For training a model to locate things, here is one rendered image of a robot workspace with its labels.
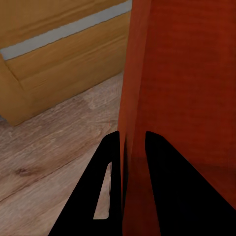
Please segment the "storage box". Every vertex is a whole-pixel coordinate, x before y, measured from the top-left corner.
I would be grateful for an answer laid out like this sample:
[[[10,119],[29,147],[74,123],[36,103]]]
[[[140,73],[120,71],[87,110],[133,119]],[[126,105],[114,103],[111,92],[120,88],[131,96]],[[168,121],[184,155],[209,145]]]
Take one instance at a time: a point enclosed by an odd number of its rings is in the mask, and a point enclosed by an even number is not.
[[[117,131],[122,236],[161,236],[146,131],[236,210],[236,0],[132,0]]]

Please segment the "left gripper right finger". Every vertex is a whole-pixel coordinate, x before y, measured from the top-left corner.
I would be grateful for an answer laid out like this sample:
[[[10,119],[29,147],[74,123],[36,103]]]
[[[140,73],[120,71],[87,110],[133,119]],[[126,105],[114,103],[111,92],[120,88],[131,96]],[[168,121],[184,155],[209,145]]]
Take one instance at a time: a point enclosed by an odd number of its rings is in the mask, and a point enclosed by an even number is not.
[[[163,136],[145,150],[161,236],[236,236],[236,210]]]

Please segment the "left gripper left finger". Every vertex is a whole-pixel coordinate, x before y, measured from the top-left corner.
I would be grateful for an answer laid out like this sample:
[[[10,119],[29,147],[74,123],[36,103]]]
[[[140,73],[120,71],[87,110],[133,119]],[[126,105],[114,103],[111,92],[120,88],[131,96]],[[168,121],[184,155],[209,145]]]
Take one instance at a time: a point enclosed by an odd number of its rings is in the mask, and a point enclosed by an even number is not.
[[[93,219],[110,162],[109,217]],[[103,138],[48,236],[122,236],[119,131]]]

